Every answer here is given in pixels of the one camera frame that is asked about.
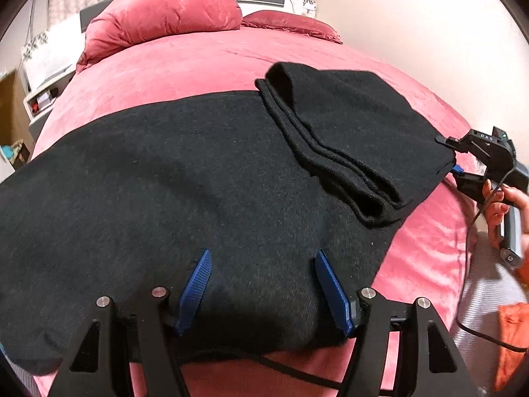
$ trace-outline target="black garment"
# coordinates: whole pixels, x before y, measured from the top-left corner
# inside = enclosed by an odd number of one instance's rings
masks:
[[[321,122],[296,98],[296,76],[294,111],[313,125],[325,160],[335,162],[325,152],[330,148],[347,157],[343,174],[364,192],[374,183],[361,185],[351,170],[357,146],[348,133],[379,152],[358,150],[366,164],[355,165],[364,173],[392,169],[393,160],[410,165],[413,174],[397,170],[395,178],[391,170],[386,185],[375,184],[390,216],[398,212],[388,204],[397,210],[405,202],[401,209],[409,213],[450,169],[453,153],[432,146],[437,132],[371,73],[311,72],[323,91],[308,91],[314,97],[306,103],[324,92],[329,110],[340,112],[321,115]],[[333,76],[345,79],[342,89],[332,85]],[[268,79],[273,87],[273,72]],[[351,79],[364,90],[354,92],[351,82],[351,115],[342,115]],[[394,118],[376,118],[381,92],[384,112],[401,112],[408,135],[396,133]],[[300,165],[306,147],[285,124],[278,128],[275,100],[265,100],[267,107],[259,92],[224,92],[114,113],[67,134],[0,185],[0,340],[14,362],[50,372],[98,297],[122,301],[140,288],[170,287],[174,270],[204,248],[213,272],[179,350],[266,353],[341,341],[313,271],[317,250],[339,253],[355,284],[369,285],[406,213],[384,218],[384,225],[361,223],[352,184],[334,178],[328,162],[312,165],[315,152]],[[325,122],[338,116],[339,124]],[[374,133],[374,124],[384,138],[363,134]],[[326,134],[333,125],[336,138]],[[406,141],[381,146],[392,130]],[[368,206],[361,210],[369,214]]]

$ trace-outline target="blue gripper pad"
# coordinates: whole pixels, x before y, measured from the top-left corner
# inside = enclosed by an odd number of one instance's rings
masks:
[[[351,304],[322,250],[316,255],[315,266],[316,276],[331,309],[334,323],[348,337],[354,331],[354,324],[351,321]]]
[[[206,290],[207,281],[210,280],[211,268],[211,253],[206,249],[204,250],[202,257],[200,257],[189,281],[187,281],[187,285],[183,289],[182,296],[178,301],[179,315],[174,328],[179,336],[191,327],[200,300],[202,300],[202,296]]]

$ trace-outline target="pink bedsheet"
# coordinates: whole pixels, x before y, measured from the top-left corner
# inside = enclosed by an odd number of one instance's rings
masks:
[[[344,45],[283,31],[242,28],[161,38],[133,46],[76,75],[57,100],[35,146],[41,154],[66,133],[109,113],[141,104],[207,92],[255,89],[255,78],[272,63],[293,61],[315,68],[369,70],[381,76],[443,135],[458,137],[468,123],[439,97],[395,68]],[[458,156],[467,171],[470,156]],[[456,311],[464,267],[465,232],[473,203],[447,176],[397,232],[373,287],[385,297],[412,302],[429,298],[445,324]],[[398,342],[390,337],[383,381],[391,388]],[[352,342],[340,348],[276,353],[271,358],[297,369],[342,380]],[[145,394],[141,366],[132,365],[136,396]],[[192,397],[334,396],[247,361],[192,364],[183,368]],[[47,395],[53,375],[37,377]]]

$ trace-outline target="silver bolt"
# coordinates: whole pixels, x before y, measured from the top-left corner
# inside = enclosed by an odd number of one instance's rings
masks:
[[[427,298],[421,297],[417,300],[417,304],[423,309],[428,309],[432,303]]]
[[[360,293],[365,298],[374,298],[377,295],[377,292],[373,288],[364,288]]]
[[[167,294],[167,290],[163,286],[157,286],[151,291],[153,297],[160,298]]]
[[[97,299],[96,304],[99,307],[107,307],[110,304],[110,298],[104,295]]]

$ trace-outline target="pink pillow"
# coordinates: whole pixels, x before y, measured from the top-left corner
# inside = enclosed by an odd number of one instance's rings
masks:
[[[114,0],[86,30],[77,72],[127,47],[175,34],[239,29],[235,0]]]
[[[306,16],[285,13],[276,10],[260,10],[250,13],[242,19],[243,27],[269,28],[291,33],[322,38],[329,42],[342,44],[338,32],[324,22]]]

